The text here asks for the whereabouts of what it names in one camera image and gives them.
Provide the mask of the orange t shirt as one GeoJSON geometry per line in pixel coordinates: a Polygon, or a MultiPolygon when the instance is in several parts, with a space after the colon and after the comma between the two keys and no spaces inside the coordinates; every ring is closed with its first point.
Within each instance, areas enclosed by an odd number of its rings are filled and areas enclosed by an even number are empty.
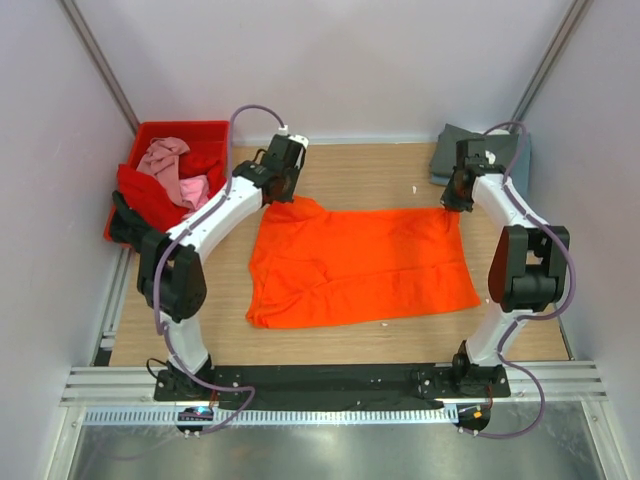
{"type": "Polygon", "coordinates": [[[269,206],[249,261],[247,321],[341,326],[475,308],[459,216],[443,208],[331,211],[311,198],[269,206]]]}

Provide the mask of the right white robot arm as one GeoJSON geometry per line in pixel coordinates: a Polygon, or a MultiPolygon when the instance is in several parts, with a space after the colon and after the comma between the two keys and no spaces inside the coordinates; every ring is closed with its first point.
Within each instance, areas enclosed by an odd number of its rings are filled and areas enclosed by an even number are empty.
{"type": "Polygon", "coordinates": [[[453,212],[482,207],[500,236],[489,269],[489,310],[476,332],[452,359],[448,373],[460,396],[484,396],[506,386],[504,354],[529,321],[564,295],[570,235],[552,226],[517,192],[507,169],[487,158],[483,139],[456,143],[456,163],[441,197],[453,212]]]}

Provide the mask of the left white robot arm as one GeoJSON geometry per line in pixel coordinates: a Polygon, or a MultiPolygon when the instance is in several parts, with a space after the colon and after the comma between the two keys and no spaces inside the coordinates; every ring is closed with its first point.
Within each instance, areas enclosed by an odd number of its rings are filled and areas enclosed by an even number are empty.
{"type": "Polygon", "coordinates": [[[232,168],[222,190],[193,216],[143,238],[137,288],[154,311],[169,363],[180,371],[177,387],[189,399],[204,398],[212,387],[211,356],[199,321],[207,296],[204,262],[248,216],[293,200],[308,145],[301,135],[274,135],[266,151],[232,168]]]}

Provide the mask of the folded grey t shirt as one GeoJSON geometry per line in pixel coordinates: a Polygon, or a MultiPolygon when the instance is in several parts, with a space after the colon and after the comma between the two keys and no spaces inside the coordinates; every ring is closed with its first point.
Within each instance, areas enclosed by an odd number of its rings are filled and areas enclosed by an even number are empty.
{"type": "Polygon", "coordinates": [[[502,157],[502,166],[507,167],[518,146],[518,135],[498,129],[488,135],[472,132],[446,124],[438,136],[435,152],[429,164],[429,180],[432,184],[445,186],[456,163],[456,143],[460,140],[483,139],[485,149],[502,157]]]}

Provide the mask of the folded blue t shirt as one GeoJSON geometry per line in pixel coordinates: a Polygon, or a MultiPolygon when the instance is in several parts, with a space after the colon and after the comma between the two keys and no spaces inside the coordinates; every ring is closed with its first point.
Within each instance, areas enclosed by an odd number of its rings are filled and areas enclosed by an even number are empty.
{"type": "Polygon", "coordinates": [[[514,187],[524,198],[528,196],[530,161],[530,143],[526,142],[526,145],[522,150],[518,160],[516,161],[515,166],[510,172],[510,177],[513,181],[514,187]]]}

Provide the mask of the red plastic bin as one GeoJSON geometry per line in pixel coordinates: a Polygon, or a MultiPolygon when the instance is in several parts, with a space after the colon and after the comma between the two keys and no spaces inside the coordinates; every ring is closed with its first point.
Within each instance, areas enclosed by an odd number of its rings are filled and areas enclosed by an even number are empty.
{"type": "Polygon", "coordinates": [[[152,121],[139,126],[128,159],[122,165],[137,169],[138,163],[154,138],[176,137],[192,151],[220,154],[226,169],[229,123],[213,121],[152,121]]]}

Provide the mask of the light pink t shirt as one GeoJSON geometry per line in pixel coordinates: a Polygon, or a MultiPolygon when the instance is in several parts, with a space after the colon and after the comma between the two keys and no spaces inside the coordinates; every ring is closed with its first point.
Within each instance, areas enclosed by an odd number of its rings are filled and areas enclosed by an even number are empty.
{"type": "Polygon", "coordinates": [[[208,201],[209,182],[205,175],[179,181],[181,203],[189,212],[195,212],[208,201]]]}

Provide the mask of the dusty pink t shirt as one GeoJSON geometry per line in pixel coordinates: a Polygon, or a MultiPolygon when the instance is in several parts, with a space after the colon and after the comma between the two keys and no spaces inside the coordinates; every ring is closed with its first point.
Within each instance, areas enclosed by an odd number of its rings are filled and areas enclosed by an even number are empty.
{"type": "Polygon", "coordinates": [[[180,157],[189,152],[187,143],[179,138],[154,138],[139,161],[137,171],[153,177],[173,203],[181,204],[179,162],[180,157]]]}

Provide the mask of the red t shirt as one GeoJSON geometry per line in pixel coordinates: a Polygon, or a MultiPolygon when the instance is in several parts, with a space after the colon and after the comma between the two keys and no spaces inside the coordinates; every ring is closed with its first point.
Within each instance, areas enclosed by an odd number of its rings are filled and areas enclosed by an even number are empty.
{"type": "MultiPolygon", "coordinates": [[[[180,157],[179,179],[205,175],[209,182],[209,201],[225,185],[224,169],[220,154],[192,151],[180,157]]],[[[153,177],[131,166],[118,168],[117,182],[118,190],[129,206],[159,230],[168,230],[196,212],[189,212],[182,203],[173,203],[153,177]]]]}

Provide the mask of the black t shirt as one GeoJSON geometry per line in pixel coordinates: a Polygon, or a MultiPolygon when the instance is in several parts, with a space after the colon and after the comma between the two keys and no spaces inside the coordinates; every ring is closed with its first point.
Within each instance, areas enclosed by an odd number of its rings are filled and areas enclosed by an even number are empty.
{"type": "Polygon", "coordinates": [[[132,209],[123,194],[117,190],[112,192],[115,207],[113,216],[108,222],[108,237],[114,243],[131,248],[139,253],[144,236],[151,230],[151,226],[132,209]]]}

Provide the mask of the aluminium frame rail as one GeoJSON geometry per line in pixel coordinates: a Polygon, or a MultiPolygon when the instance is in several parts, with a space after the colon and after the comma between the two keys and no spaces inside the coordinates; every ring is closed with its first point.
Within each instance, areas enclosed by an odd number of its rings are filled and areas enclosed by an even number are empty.
{"type": "MultiPolygon", "coordinates": [[[[519,362],[508,367],[513,401],[534,401],[538,392],[525,368],[539,381],[548,401],[604,401],[604,383],[592,361],[519,362]]],[[[152,401],[155,380],[143,367],[74,367],[60,404],[138,405],[152,401]]]]}

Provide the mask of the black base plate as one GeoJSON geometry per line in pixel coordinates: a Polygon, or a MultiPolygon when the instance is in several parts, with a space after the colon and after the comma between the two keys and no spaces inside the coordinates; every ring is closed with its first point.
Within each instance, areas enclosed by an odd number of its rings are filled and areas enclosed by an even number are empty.
{"type": "Polygon", "coordinates": [[[445,399],[507,398],[505,368],[449,364],[348,364],[218,366],[204,380],[236,389],[255,388],[250,410],[435,410],[445,399]]]}

